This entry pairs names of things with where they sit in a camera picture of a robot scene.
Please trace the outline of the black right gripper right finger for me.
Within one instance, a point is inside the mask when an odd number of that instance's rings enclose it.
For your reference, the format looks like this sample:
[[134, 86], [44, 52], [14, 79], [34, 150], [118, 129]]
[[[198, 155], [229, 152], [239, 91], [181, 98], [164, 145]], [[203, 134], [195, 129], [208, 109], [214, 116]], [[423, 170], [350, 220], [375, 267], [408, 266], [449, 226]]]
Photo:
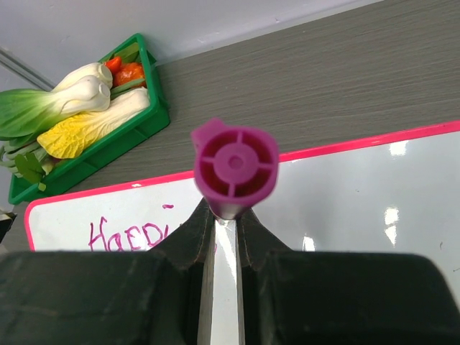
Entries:
[[236, 223], [247, 344], [457, 344], [459, 309], [416, 254], [301, 252]]

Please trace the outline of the purple capped marker pen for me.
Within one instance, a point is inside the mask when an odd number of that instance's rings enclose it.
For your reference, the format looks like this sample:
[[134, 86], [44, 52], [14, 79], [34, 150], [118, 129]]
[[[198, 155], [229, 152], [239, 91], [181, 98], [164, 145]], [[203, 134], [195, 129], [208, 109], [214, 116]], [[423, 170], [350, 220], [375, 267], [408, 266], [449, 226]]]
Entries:
[[212, 118], [190, 137], [195, 184], [215, 216], [237, 219], [275, 189], [280, 153], [266, 131]]

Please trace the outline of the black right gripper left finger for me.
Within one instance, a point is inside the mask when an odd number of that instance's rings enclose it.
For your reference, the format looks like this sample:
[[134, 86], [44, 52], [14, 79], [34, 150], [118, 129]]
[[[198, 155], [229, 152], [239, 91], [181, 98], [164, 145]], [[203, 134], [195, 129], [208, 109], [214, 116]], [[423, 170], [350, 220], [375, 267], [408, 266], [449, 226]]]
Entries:
[[209, 344], [201, 201], [146, 252], [16, 252], [1, 258], [3, 344]]

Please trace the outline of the pink framed whiteboard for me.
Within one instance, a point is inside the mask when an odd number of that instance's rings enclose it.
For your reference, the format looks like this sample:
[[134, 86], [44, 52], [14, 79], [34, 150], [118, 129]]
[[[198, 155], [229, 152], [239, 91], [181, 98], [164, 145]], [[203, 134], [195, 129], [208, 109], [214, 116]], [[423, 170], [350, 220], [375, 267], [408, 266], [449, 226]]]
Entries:
[[[201, 201], [182, 172], [34, 201], [24, 225], [33, 251], [144, 251]], [[271, 196], [249, 211], [295, 251], [425, 257], [459, 309], [457, 121], [287, 153]], [[209, 344], [247, 344], [238, 220], [213, 218]]]

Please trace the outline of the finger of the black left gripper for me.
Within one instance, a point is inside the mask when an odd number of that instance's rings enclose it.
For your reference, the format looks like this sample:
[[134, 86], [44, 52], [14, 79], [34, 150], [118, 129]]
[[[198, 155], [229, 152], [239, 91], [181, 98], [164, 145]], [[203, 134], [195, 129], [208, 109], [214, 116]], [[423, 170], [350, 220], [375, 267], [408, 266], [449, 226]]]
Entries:
[[2, 211], [0, 213], [0, 242], [3, 241], [4, 237], [6, 236], [7, 232], [12, 227], [15, 218], [17, 215], [12, 212], [5, 212]]

